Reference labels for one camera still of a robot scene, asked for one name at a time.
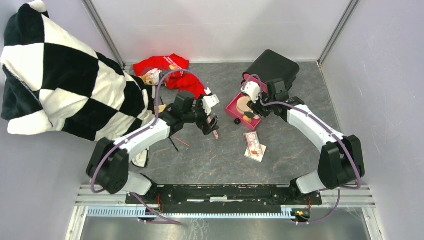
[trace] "red wire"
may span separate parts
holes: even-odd
[[[307,201],[309,202],[309,205],[307,206],[306,211],[309,211],[309,210],[311,210],[311,208],[312,208],[312,201],[311,201],[311,197],[308,197],[308,198],[307,198]]]
[[[163,213],[165,212],[165,204],[164,204],[164,202],[162,201],[162,199],[160,199],[160,198],[159,198],[159,200],[160,200],[160,202],[162,203],[162,211],[161,211],[161,214],[163,214]]]
[[[160,194],[157,195],[157,206],[160,208],[160,213],[163,214],[164,213],[164,202],[161,200]]]

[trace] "gray floor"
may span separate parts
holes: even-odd
[[[328,214],[314,209],[312,219]],[[361,210],[338,209],[323,222],[296,226],[286,219],[183,218],[181,226],[142,224],[134,218],[88,217],[82,240],[370,240]]]
[[[250,63],[192,64],[196,73],[220,99],[213,109],[219,117],[219,139],[204,136],[195,125],[186,125],[175,136],[191,147],[167,139],[150,148],[150,162],[141,172],[158,184],[288,184],[290,180],[317,169],[319,151],[296,128],[272,115],[258,126],[261,143],[267,146],[262,162],[244,156],[243,133],[250,132],[224,109],[241,88],[242,73]],[[290,96],[301,98],[324,122],[338,130],[335,112],[319,68],[300,62],[300,72]],[[161,97],[172,103],[177,91],[163,89]]]

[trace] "metal frame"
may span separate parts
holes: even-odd
[[[118,62],[118,64],[122,67],[122,69],[124,69],[125,66],[126,66],[126,63],[124,62],[124,59],[122,58],[121,54],[119,53],[117,46],[115,45],[114,41],[112,40],[112,37],[108,32],[108,29],[106,28],[105,24],[103,23],[102,18],[99,15],[99,12],[97,12],[93,1],[92,0],[81,0],[81,1],[84,4],[85,8],[87,9],[88,13],[90,14],[91,19],[93,20],[98,31],[100,32],[101,36],[103,37],[107,47],[109,48],[110,52],[113,55],[113,57]],[[351,17],[353,11],[355,10],[355,8],[357,7],[359,2],[360,2],[360,0],[350,0],[349,4],[347,5],[346,9],[344,10],[343,15],[341,16],[339,22],[337,23],[337,26],[335,27],[330,39],[328,40],[324,50],[322,51],[321,55],[319,56],[319,59],[317,60],[319,65],[322,65],[323,62],[326,60],[331,49],[333,48],[334,44],[336,43],[336,40],[339,38],[342,30],[344,29],[346,23],[348,22],[349,18]]]
[[[348,22],[349,18],[351,17],[353,11],[358,6],[358,3],[360,0],[350,0],[349,4],[346,7],[346,10],[344,10],[343,15],[341,16],[340,20],[338,21],[337,26],[334,29],[334,32],[332,33],[330,40],[327,42],[327,45],[325,46],[324,50],[321,53],[321,56],[318,58],[318,64],[322,65],[323,62],[328,57],[331,49],[333,48],[334,44],[336,43],[337,39],[340,36],[340,33],[345,28],[346,23]]]
[[[85,8],[87,9],[88,13],[90,14],[91,19],[93,20],[98,31],[100,32],[101,37],[103,38],[104,42],[106,43],[107,47],[109,48],[110,52],[115,58],[115,61],[117,61],[117,63],[121,66],[121,68],[124,68],[125,62],[121,54],[119,53],[117,46],[112,40],[112,37],[108,32],[108,29],[103,23],[102,18],[100,18],[99,12],[97,12],[96,7],[93,4],[93,1],[92,0],[81,0],[81,1],[84,4]]]
[[[288,185],[279,185],[278,187],[287,188]],[[384,240],[383,231],[381,229],[380,221],[377,214],[376,204],[374,202],[371,190],[368,186],[364,185],[359,190],[351,190],[342,188],[341,199],[338,205],[342,209],[361,209],[365,216],[365,223],[371,237],[371,240]],[[313,205],[314,209],[328,209],[332,208],[337,201],[337,190],[327,190],[321,192],[322,205]],[[125,200],[127,193],[120,191],[114,195],[107,192],[98,194],[92,193],[90,185],[81,185],[79,193],[76,198],[75,207],[73,210],[72,218],[69,223],[66,240],[79,240],[82,236],[83,228],[87,217],[134,217],[134,214],[143,214],[145,210],[143,205],[126,204]],[[306,208],[304,205],[282,205],[281,211],[283,215],[234,215],[234,216],[207,216],[207,218],[264,218],[264,219],[288,219],[284,216],[284,212],[291,209]],[[108,212],[100,213],[99,210],[106,210]],[[178,216],[165,215],[166,217],[178,218],[205,218],[198,214],[179,214]]]

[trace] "red cloth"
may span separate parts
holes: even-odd
[[[179,69],[188,69],[190,62],[176,54],[170,56],[152,56],[140,63],[134,64],[135,75],[141,77],[152,69],[168,71],[170,65],[174,65]],[[196,99],[200,95],[205,95],[205,90],[200,81],[192,74],[187,74],[183,71],[175,72],[166,81],[166,86],[169,89],[178,89],[178,92],[188,91],[194,94]]]

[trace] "round wooden object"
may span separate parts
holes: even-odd
[[[245,112],[252,111],[248,107],[248,102],[251,100],[249,96],[242,96],[237,100],[237,111],[239,114],[244,115]]]

